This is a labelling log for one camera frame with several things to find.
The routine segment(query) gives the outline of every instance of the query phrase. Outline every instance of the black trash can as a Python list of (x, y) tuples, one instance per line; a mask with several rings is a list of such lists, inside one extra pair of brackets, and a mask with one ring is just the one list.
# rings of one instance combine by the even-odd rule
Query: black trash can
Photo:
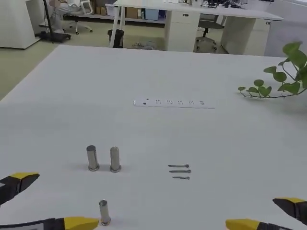
[[(109, 35), (109, 42), (111, 42), (112, 30), (109, 30), (107, 34)], [(123, 43), (124, 43), (124, 31), (117, 29), (115, 33), (113, 48), (123, 48)]]

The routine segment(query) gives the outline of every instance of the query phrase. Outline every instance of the blue bin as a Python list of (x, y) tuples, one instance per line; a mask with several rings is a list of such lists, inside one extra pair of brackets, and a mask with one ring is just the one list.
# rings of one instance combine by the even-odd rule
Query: blue bin
[(145, 9), (145, 19), (157, 21), (159, 18), (159, 10)]

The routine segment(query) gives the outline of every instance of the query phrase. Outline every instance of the office chair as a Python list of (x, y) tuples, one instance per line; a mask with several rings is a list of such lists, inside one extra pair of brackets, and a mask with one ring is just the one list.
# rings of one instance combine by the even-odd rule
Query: office chair
[[(70, 12), (66, 15), (67, 16), (79, 16), (79, 15), (91, 14), (92, 12), (93, 12), (93, 8), (92, 8), (90, 0), (85, 0), (85, 1), (81, 0), (80, 10), (76, 11), (76, 12)], [(79, 34), (78, 27), (84, 27), (86, 29), (89, 29), (90, 32), (93, 32), (91, 27), (89, 27), (88, 25), (85, 25), (83, 23), (78, 22), (78, 20), (75, 20), (74, 22), (69, 23), (69, 28), (72, 28), (72, 27), (75, 27), (75, 32), (76, 32), (77, 35)]]
[(223, 29), (223, 24), (226, 20), (226, 16), (223, 17), (222, 23), (218, 24), (217, 21), (218, 15), (210, 15), (210, 14), (201, 14), (200, 22), (198, 23), (198, 31), (203, 31), (202, 37), (196, 38), (196, 50), (200, 49), (199, 42), (209, 42), (212, 43), (212, 49), (215, 52), (217, 50), (216, 42), (206, 37), (206, 34), (209, 32), (209, 29)]

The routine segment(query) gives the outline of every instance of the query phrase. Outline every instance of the metal pin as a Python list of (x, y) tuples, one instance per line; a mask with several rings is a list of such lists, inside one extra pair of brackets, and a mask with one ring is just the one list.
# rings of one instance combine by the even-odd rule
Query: metal pin
[(101, 200), (99, 202), (99, 208), (100, 208), (100, 215), (101, 215), (101, 219), (100, 219), (101, 225), (103, 226), (109, 225), (109, 223), (111, 222), (111, 218), (109, 216), (109, 210), (107, 208), (107, 201)]
[(119, 149), (118, 147), (112, 147), (110, 149), (111, 155), (111, 166), (110, 171), (113, 173), (117, 173), (121, 170), (121, 165), (119, 164)]
[(192, 171), (189, 170), (171, 170), (170, 173), (191, 173)]
[(173, 178), (175, 178), (175, 179), (187, 179), (187, 180), (190, 179), (189, 176), (186, 176), (186, 177), (184, 177), (184, 176), (173, 176)]
[(99, 164), (97, 161), (96, 147), (94, 145), (90, 145), (86, 148), (87, 158), (88, 158), (88, 169), (92, 172), (97, 171), (99, 169)]
[(190, 167), (188, 164), (185, 164), (185, 165), (169, 164), (168, 166), (177, 167), (177, 168), (189, 168)]

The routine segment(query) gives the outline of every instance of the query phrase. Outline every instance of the white chair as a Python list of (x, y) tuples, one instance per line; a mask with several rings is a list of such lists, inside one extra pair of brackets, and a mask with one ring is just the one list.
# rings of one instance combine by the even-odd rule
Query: white chair
[[(76, 12), (71, 12), (66, 14), (67, 16), (79, 16), (79, 15), (87, 15), (87, 14), (91, 14), (93, 12), (93, 8), (91, 5), (90, 0), (86, 0), (86, 1), (81, 1), (81, 8), (79, 11)], [(74, 22), (69, 23), (69, 28), (73, 28), (75, 27), (75, 32), (78, 35), (79, 31), (78, 28), (79, 27), (84, 27), (86, 29), (89, 29), (90, 32), (93, 32), (92, 28), (89, 27), (88, 25), (85, 25), (83, 23), (80, 23), (78, 20), (74, 20)]]

